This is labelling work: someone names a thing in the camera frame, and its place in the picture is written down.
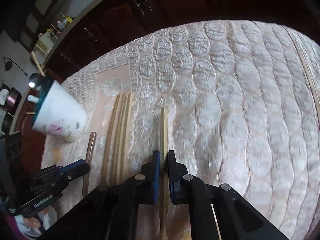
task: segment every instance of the textured tablecloth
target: textured tablecloth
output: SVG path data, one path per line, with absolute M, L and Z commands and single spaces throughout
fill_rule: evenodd
M 71 144 L 47 136 L 42 167 L 84 159 L 95 130 L 94 189 L 115 95 L 132 91 L 127 177 L 160 148 L 160 108 L 167 106 L 177 161 L 205 183 L 229 183 L 288 238 L 301 240 L 320 214 L 319 60 L 314 41 L 276 24 L 217 20 L 159 30 L 63 83 L 86 109 L 87 125 Z M 60 216 L 81 192 L 82 179 L 71 182 Z M 170 204 L 168 223 L 170 240 L 191 239 L 187 206 Z M 137 239 L 159 239 L 157 207 L 140 207 Z

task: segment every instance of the gripper logo text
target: gripper logo text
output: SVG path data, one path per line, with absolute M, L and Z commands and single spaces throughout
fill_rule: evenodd
M 49 195 L 48 197 L 46 197 L 45 199 L 41 200 L 38 204 L 35 204 L 34 207 L 37 208 L 38 206 L 40 206 L 41 204 L 43 204 L 44 202 L 47 202 L 49 199 L 53 198 L 52 195 Z

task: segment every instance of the silver screw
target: silver screw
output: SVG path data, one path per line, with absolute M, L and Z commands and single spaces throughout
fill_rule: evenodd
M 183 179 L 190 181 L 193 179 L 193 176 L 191 174 L 185 174 L 185 175 L 183 175 Z
M 231 186 L 228 183 L 221 184 L 221 188 L 225 191 L 228 191 L 231 189 Z
M 145 178 L 146 178 L 146 176 L 144 176 L 143 174 L 138 174 L 135 176 L 135 179 L 140 180 L 140 181 L 144 180 Z
M 99 186 L 97 187 L 97 189 L 98 189 L 99 191 L 106 191 L 106 190 L 108 189 L 108 185 L 106 185 L 106 184 L 104 184 L 104 185 L 99 185 Z

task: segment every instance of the cup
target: cup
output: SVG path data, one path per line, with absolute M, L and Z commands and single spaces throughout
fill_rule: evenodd
M 41 87 L 31 128 L 45 135 L 76 141 L 87 119 L 85 109 L 57 82 Z

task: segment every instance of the lace tablecloth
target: lace tablecloth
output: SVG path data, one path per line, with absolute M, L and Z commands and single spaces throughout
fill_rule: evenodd
M 167 106 L 169 149 L 189 173 L 229 183 L 288 238 L 304 239 L 320 214 L 319 59 L 314 41 L 276 24 L 217 20 L 159 30 L 63 83 L 86 109 L 87 125 L 74 143 L 47 136 L 42 167 L 84 159 L 95 130 L 94 189 L 115 95 L 132 91 L 128 177 L 160 148 L 160 108 Z M 82 179 L 69 185 L 60 216 L 81 192 Z M 169 239 L 191 239 L 187 206 L 171 204 L 168 225 Z M 137 239 L 159 239 L 159 230 L 158 208 L 141 206 Z

